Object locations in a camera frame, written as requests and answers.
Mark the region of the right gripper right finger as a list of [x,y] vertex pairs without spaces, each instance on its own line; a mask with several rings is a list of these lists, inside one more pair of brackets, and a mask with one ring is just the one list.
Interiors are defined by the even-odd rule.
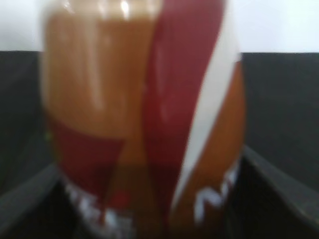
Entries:
[[318,237],[318,192],[246,146],[228,206],[228,238]]

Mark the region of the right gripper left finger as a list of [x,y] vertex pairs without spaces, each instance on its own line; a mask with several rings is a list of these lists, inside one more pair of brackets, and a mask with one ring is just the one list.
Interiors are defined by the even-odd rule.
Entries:
[[2,239],[71,239],[77,224],[54,165],[0,198]]

